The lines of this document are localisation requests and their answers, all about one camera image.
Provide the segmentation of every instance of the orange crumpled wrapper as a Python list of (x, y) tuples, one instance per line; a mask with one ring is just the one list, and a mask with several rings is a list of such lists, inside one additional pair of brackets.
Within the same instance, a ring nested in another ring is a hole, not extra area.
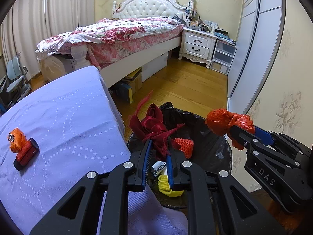
[(7, 139), (10, 142), (11, 151), (16, 154), (22, 149), (22, 147), (27, 142), (26, 136), (18, 128), (15, 128), (12, 132), (10, 132), (9, 135), (7, 136)]
[(219, 136), (225, 134), (232, 140), (232, 145), (239, 150), (243, 150), (244, 146), (240, 145), (236, 140), (234, 140), (229, 130), (233, 125), (237, 125), (242, 129), (255, 134), (255, 127), (253, 121), (250, 119), (249, 115), (240, 115), (237, 113), (229, 112), (226, 109), (216, 109), (208, 113), (207, 118), (204, 122), (212, 132)]

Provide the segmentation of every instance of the red and black cylindrical object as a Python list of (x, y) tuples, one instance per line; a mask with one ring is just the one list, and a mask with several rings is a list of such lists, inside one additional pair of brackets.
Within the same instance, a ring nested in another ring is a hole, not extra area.
[(21, 151), (18, 152), (18, 155), (13, 162), (15, 169), (22, 170), (38, 151), (39, 146), (37, 142), (33, 138), (30, 138), (22, 147)]

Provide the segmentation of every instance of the floral bedding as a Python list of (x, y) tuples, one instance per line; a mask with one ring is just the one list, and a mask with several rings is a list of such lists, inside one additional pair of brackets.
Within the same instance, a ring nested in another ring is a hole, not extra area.
[(163, 17), (102, 19), (90, 26), (79, 26), (74, 32), (52, 36), (37, 45), (37, 59), (53, 54), (71, 54), (73, 45), (87, 44), (87, 59), (105, 67), (132, 53), (177, 36), (183, 25)]

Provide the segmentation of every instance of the bed frame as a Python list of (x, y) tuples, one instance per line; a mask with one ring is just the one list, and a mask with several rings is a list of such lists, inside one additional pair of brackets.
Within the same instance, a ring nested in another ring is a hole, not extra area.
[[(117, 7), (116, 1), (113, 2), (114, 7)], [(153, 16), (173, 17), (174, 14), (186, 21), (186, 7), (179, 5), (176, 0), (126, 0), (118, 10), (113, 10), (112, 17), (118, 19)], [(181, 42), (182, 38), (179, 36), (141, 50), (103, 68), (100, 74), (107, 87), (111, 87), (137, 68), (180, 46)], [(75, 70), (90, 65), (90, 62), (86, 60), (86, 54), (86, 45), (72, 47), (71, 55), (76, 60)]]

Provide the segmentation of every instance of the red plastic bag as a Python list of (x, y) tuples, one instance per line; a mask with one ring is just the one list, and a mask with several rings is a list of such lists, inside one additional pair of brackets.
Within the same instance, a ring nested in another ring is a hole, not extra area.
[(239, 150), (243, 150), (244, 146), (240, 145), (236, 140), (232, 139), (229, 130), (233, 125), (237, 125), (242, 129), (255, 134), (255, 127), (249, 115), (240, 115), (229, 112), (226, 109), (216, 109), (208, 113), (205, 124), (212, 132), (219, 136), (225, 134), (232, 140), (232, 145)]

